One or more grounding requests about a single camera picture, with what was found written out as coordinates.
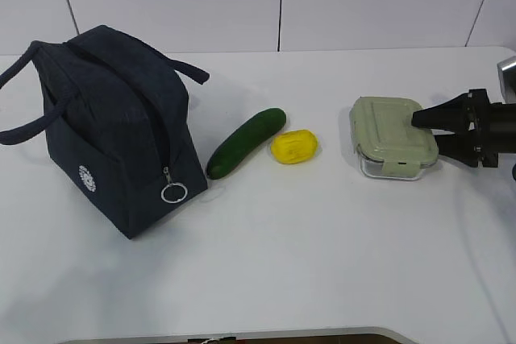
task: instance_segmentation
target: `yellow sponge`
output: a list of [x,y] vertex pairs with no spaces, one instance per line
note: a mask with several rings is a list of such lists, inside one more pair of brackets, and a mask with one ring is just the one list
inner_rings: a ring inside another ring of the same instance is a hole
[[280,163],[296,164],[314,157],[317,146],[315,135],[302,129],[277,136],[271,144],[271,152]]

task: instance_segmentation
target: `navy blue bag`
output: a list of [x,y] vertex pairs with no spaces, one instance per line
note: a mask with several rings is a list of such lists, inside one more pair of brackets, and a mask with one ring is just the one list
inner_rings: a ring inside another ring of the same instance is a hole
[[128,238],[207,188],[176,72],[200,84],[208,73],[99,26],[63,44],[32,42],[0,88],[30,61],[44,115],[0,132],[0,143],[46,131],[50,157]]

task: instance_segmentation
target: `green lid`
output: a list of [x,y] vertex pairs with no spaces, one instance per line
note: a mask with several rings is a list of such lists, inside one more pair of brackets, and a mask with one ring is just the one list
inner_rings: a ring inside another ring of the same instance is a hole
[[430,130],[410,125],[422,107],[407,98],[361,97],[351,112],[355,148],[383,162],[386,176],[415,176],[437,161],[439,149]]

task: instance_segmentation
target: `green cucumber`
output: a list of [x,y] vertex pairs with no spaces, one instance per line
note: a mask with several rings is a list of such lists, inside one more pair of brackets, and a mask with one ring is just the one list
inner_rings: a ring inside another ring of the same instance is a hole
[[287,116],[279,108],[255,114],[229,136],[211,156],[206,174],[217,180],[233,171],[256,147],[285,125]]

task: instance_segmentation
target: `zipper pull ring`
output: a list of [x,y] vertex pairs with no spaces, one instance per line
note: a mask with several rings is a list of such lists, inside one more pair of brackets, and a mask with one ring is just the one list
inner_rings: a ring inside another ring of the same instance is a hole
[[[170,204],[176,204],[176,203],[179,203],[181,201],[184,201],[186,199],[186,197],[188,196],[188,189],[186,188],[186,186],[182,183],[174,183],[173,180],[172,180],[172,177],[170,176],[170,169],[169,167],[164,167],[163,168],[163,174],[164,174],[164,177],[167,179],[167,185],[164,186],[164,188],[161,190],[161,199],[166,202],[166,203],[170,203]],[[172,188],[172,187],[180,187],[182,188],[185,193],[183,194],[182,197],[180,197],[179,199],[176,199],[175,201],[171,201],[169,199],[167,199],[165,197],[165,193],[167,192],[168,189]]]

